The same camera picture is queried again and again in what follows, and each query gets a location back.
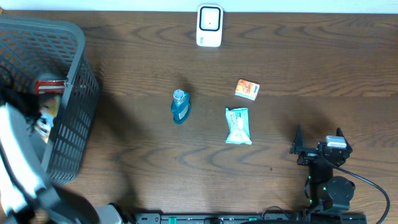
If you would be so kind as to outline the large white snack bag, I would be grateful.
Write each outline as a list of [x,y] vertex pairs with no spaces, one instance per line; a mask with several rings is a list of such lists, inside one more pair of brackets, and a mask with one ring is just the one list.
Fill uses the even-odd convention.
[[50,131],[54,127],[62,97],[60,95],[40,95],[40,118],[36,121],[34,129],[39,133],[45,143],[48,143]]

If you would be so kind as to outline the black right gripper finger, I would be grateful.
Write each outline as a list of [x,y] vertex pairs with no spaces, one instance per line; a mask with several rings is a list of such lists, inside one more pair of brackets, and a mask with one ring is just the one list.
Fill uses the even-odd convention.
[[339,137],[342,137],[345,140],[346,145],[349,146],[349,143],[346,140],[345,136],[343,135],[343,132],[342,132],[341,128],[337,128],[336,135],[339,136]]
[[300,154],[303,151],[303,136],[301,126],[298,126],[295,139],[292,143],[292,147],[290,148],[290,154]]

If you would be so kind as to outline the teal mouthwash bottle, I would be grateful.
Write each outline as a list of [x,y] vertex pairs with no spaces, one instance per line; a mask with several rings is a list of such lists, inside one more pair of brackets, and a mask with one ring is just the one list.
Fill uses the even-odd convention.
[[181,89],[175,90],[173,93],[173,102],[171,104],[171,112],[176,124],[182,124],[189,116],[191,110],[190,94]]

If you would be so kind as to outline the teal wet wipes packet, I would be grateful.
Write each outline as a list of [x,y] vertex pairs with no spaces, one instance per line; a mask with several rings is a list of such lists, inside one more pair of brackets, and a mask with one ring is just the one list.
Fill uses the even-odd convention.
[[248,108],[226,108],[225,116],[229,127],[225,143],[251,145]]

